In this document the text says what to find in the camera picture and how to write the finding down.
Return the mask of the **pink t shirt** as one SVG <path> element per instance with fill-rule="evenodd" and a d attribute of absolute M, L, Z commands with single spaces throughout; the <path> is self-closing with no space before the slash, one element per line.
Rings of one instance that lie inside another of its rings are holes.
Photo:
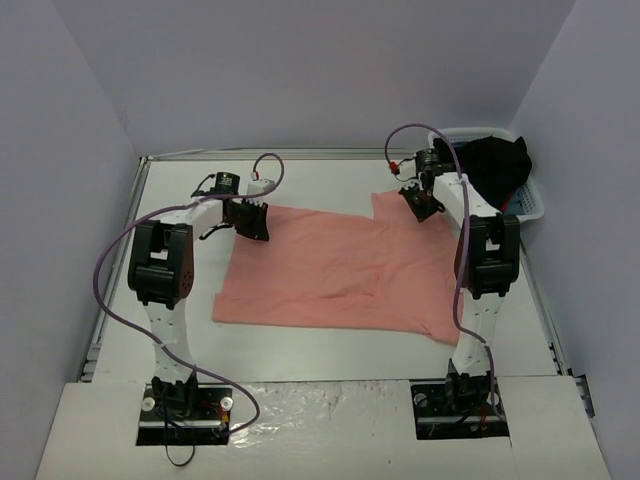
<path fill-rule="evenodd" d="M 270 239 L 237 237 L 212 318 L 219 323 L 416 333 L 453 345 L 457 238 L 419 222 L 394 191 L 370 218 L 272 206 Z"/>

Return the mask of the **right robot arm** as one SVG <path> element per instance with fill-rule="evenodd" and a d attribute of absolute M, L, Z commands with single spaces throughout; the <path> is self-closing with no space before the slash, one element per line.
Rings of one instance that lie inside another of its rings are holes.
<path fill-rule="evenodd" d="M 453 162 L 440 161 L 433 149 L 418 151 L 412 161 L 415 174 L 399 194 L 416 219 L 446 213 L 460 227 L 454 260 L 454 326 L 460 336 L 443 398 L 450 410 L 465 413 L 494 398 L 488 350 L 504 298 L 519 276 L 520 222 L 491 206 Z"/>

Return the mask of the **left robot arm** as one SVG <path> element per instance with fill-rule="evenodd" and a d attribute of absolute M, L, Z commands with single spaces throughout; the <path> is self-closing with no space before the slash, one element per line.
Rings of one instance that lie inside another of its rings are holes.
<path fill-rule="evenodd" d="M 195 415 L 202 396 L 186 326 L 186 300 L 195 280 L 195 242 L 224 228 L 250 240 L 269 240 L 268 205 L 262 198 L 276 183 L 252 172 L 246 194 L 239 196 L 238 175 L 217 172 L 211 178 L 213 186 L 198 187 L 186 207 L 135 227 L 127 272 L 128 286 L 150 323 L 153 394 L 179 418 Z"/>

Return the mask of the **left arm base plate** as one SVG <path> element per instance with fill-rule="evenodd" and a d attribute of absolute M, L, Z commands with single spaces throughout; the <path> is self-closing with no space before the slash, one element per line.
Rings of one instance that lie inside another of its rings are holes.
<path fill-rule="evenodd" d="M 225 446 L 231 413 L 220 401 L 232 402 L 227 387 L 204 386 L 190 411 L 165 406 L 160 393 L 145 386 L 139 412 L 137 446 Z"/>

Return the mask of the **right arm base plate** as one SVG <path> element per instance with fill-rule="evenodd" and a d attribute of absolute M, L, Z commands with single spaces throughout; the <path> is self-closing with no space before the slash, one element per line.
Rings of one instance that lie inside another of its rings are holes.
<path fill-rule="evenodd" d="M 498 391 L 491 394 L 489 386 L 473 386 L 454 396 L 444 380 L 412 380 L 410 394 L 418 440 L 509 437 Z"/>

